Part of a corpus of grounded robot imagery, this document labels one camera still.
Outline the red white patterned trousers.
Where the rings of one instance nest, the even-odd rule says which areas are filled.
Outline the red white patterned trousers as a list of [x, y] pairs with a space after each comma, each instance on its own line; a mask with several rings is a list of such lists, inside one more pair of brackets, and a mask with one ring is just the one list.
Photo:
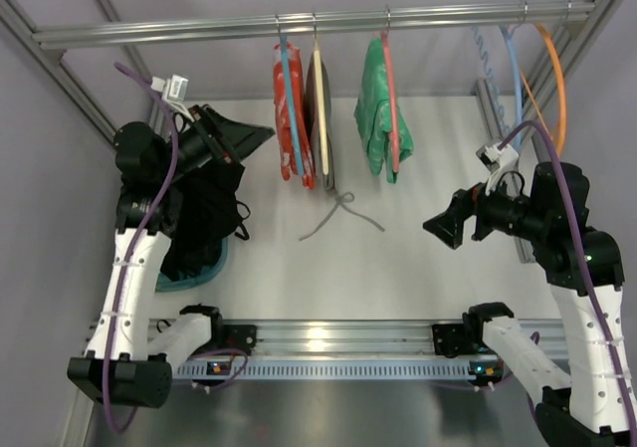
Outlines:
[[304, 115], [303, 64], [300, 49], [290, 42], [285, 51], [281, 44], [274, 48], [273, 87], [282, 177], [289, 181], [292, 175], [299, 176], [303, 187], [312, 190], [316, 175]]

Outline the teal blue hanger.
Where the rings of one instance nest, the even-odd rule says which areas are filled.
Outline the teal blue hanger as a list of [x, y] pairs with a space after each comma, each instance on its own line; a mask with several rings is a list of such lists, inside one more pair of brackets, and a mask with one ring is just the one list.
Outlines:
[[293, 150], [295, 155], [295, 163], [297, 167], [298, 176], [303, 176], [304, 164], [302, 159], [301, 144], [300, 144], [299, 132], [298, 132], [296, 106], [295, 106], [293, 84], [292, 84], [292, 77], [291, 77], [291, 71], [290, 71], [290, 60], [288, 56], [288, 39], [283, 34], [280, 17], [278, 14], [275, 15], [275, 23], [276, 23], [276, 27], [278, 31], [278, 36], [280, 39], [281, 62], [282, 62], [283, 77], [284, 77], [284, 84], [285, 84], [286, 102], [288, 105], [288, 113], [290, 118], [290, 130], [291, 130]]

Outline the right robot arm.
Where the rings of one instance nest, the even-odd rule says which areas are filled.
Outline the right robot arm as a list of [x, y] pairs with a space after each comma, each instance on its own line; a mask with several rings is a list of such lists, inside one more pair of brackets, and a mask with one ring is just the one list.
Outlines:
[[538, 164], [529, 194], [512, 196], [484, 183], [457, 190], [449, 207], [423, 228], [451, 249], [466, 220], [475, 241], [494, 232], [531, 243], [557, 304], [568, 355], [562, 370], [526, 335], [502, 302], [463, 314], [471, 341], [494, 352], [524, 388], [536, 427], [549, 446], [633, 446], [636, 395], [622, 333], [625, 281], [618, 244], [588, 225], [590, 183], [570, 163]]

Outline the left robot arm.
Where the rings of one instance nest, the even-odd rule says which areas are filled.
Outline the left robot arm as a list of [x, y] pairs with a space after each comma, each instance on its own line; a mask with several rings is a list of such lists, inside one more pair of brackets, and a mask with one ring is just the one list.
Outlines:
[[160, 282], [208, 276], [222, 266], [231, 237], [249, 239], [251, 212], [237, 196], [244, 161], [275, 135], [207, 105], [170, 121], [167, 138], [142, 121], [114, 137], [121, 190], [112, 271], [94, 334], [67, 368], [80, 391], [107, 407], [162, 406], [177, 368], [200, 349], [222, 346], [217, 308], [187, 306], [149, 339], [150, 305]]

